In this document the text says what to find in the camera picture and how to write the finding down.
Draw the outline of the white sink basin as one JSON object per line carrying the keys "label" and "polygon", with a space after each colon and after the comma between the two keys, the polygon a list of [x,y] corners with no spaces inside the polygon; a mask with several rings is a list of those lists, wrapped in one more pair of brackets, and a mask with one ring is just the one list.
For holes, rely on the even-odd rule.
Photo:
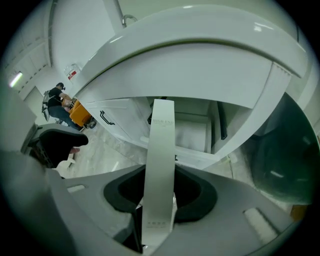
{"label": "white sink basin", "polygon": [[[115,137],[147,148],[150,97],[216,102],[215,143],[220,159],[267,120],[292,77],[305,75],[308,55],[275,24],[239,9],[188,19],[157,13],[107,41],[78,74],[72,90]],[[217,102],[226,116],[221,140]],[[115,125],[106,124],[100,111]]]}

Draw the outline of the orange sofa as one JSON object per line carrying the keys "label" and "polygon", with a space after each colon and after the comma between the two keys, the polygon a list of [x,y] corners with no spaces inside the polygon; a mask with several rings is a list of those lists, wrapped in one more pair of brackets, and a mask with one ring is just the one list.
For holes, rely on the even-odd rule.
{"label": "orange sofa", "polygon": [[84,108],[79,100],[76,100],[73,107],[69,110],[72,121],[80,127],[88,128],[92,120],[92,115]]}

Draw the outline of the long white box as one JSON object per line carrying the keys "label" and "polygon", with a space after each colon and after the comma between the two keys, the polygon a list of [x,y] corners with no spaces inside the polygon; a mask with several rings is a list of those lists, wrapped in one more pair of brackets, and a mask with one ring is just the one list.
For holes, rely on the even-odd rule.
{"label": "long white box", "polygon": [[145,166],[141,242],[157,247],[171,231],[175,180],[175,105],[155,99]]}

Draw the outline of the large cardboard box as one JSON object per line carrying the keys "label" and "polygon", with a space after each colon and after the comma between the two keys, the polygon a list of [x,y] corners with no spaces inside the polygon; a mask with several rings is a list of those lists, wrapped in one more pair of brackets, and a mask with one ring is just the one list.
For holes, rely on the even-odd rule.
{"label": "large cardboard box", "polygon": [[299,222],[303,220],[303,218],[306,215],[307,209],[308,209],[308,205],[298,205],[298,204],[293,205],[290,211],[290,216],[293,219],[293,221]]}

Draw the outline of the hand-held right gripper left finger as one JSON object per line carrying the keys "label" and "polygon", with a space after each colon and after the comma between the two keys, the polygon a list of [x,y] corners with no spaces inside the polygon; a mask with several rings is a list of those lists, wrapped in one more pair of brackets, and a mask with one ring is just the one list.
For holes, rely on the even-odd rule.
{"label": "hand-held right gripper left finger", "polygon": [[142,197],[130,182],[142,166],[64,179],[54,169],[46,178],[59,220],[66,228],[67,252],[142,252],[136,208]]}

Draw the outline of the chrome faucet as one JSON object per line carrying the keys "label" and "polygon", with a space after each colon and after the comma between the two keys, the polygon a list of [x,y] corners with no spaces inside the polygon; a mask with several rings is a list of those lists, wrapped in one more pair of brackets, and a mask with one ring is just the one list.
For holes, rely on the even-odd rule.
{"label": "chrome faucet", "polygon": [[127,28],[128,26],[132,25],[133,23],[137,22],[138,19],[131,15],[131,14],[125,14],[122,16],[122,21],[121,21],[121,24],[122,24],[122,27],[123,28]]}

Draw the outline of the clear water bottle red label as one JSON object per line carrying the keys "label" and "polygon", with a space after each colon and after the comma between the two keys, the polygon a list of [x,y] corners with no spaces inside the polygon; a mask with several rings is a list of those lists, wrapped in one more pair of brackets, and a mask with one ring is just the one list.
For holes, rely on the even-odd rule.
{"label": "clear water bottle red label", "polygon": [[75,78],[81,72],[81,68],[77,63],[72,63],[64,68],[64,74],[70,82],[74,82]]}

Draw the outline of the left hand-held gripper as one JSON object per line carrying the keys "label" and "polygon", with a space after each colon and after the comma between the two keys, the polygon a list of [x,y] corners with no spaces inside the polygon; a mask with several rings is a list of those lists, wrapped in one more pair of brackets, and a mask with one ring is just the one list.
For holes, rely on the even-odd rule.
{"label": "left hand-held gripper", "polygon": [[57,123],[34,124],[27,133],[20,152],[38,161],[41,160],[41,155],[47,168],[56,168],[60,162],[69,158],[73,148],[88,143],[88,137],[75,128]]}

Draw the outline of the white vanity drawer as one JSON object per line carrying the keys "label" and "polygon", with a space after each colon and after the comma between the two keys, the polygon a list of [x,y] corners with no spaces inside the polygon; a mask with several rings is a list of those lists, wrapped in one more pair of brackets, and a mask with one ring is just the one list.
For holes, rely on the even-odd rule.
{"label": "white vanity drawer", "polygon": [[152,100],[171,101],[174,104],[175,155],[181,165],[203,169],[221,158],[212,153],[215,144],[217,103],[212,100],[162,96]]}

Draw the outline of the ceiling tube lamp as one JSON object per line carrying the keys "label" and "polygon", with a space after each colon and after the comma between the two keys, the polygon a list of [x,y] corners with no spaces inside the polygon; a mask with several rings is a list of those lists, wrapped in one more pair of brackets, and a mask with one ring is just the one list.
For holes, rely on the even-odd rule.
{"label": "ceiling tube lamp", "polygon": [[17,72],[14,75],[13,79],[10,81],[9,86],[13,88],[22,76],[23,76],[23,73],[21,71]]}

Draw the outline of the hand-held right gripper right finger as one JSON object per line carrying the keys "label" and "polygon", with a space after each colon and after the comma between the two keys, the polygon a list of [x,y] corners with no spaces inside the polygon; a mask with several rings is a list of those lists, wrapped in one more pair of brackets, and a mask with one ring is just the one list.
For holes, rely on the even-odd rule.
{"label": "hand-held right gripper right finger", "polygon": [[[159,256],[271,256],[295,231],[289,214],[243,182],[176,167],[177,212]],[[275,239],[263,244],[245,216],[258,211]]]}

